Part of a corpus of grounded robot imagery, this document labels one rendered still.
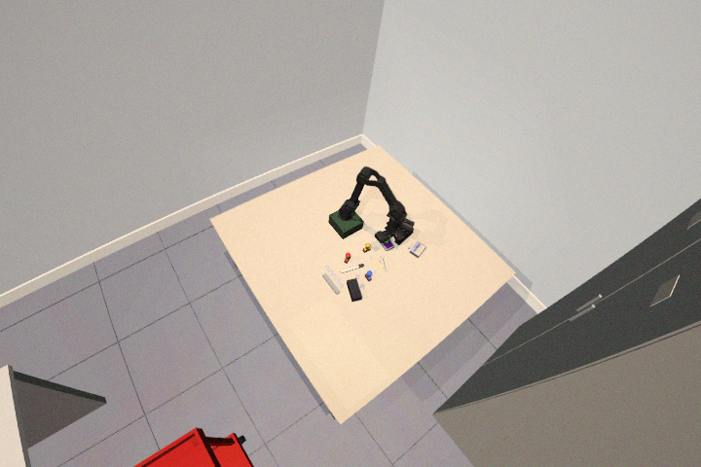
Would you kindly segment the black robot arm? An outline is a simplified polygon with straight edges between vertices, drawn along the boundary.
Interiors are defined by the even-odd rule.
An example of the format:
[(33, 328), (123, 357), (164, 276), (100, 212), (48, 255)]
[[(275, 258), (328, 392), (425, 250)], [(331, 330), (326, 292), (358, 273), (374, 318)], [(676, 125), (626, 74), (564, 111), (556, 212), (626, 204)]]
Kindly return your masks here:
[[(369, 180), (369, 178), (374, 175), (378, 180)], [(411, 233), (414, 228), (414, 221), (407, 219), (406, 208), (403, 203), (395, 197), (393, 191), (387, 183), (387, 178), (379, 174), (376, 170), (364, 166), (362, 170), (356, 176), (356, 185), (351, 194), (350, 199), (346, 199), (343, 205), (340, 207), (338, 214), (342, 221), (347, 221), (352, 219), (351, 214), (358, 207), (360, 200), (358, 200), (364, 185), (375, 186), (379, 188), (385, 200), (387, 201), (389, 212), (387, 216), (389, 217), (389, 225), (398, 229), (395, 229), (391, 233), (393, 234), (395, 241), (402, 240), (407, 237), (408, 233)], [(402, 229), (402, 230), (401, 230)]]

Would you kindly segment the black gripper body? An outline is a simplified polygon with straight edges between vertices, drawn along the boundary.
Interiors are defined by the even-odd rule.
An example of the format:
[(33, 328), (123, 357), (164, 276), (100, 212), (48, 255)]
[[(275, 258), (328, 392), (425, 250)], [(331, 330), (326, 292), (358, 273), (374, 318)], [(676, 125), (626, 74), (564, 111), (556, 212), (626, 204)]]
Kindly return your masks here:
[(390, 235), (392, 235), (391, 232), (394, 231), (395, 229), (398, 229), (399, 227), (400, 227), (400, 224), (398, 227), (394, 228), (394, 227), (390, 226), (389, 223), (387, 222), (387, 226), (385, 227), (386, 230), (384, 232), (379, 231), (379, 232), (375, 233), (375, 238), (377, 238), (380, 241), (380, 243), (383, 243), (390, 237)]

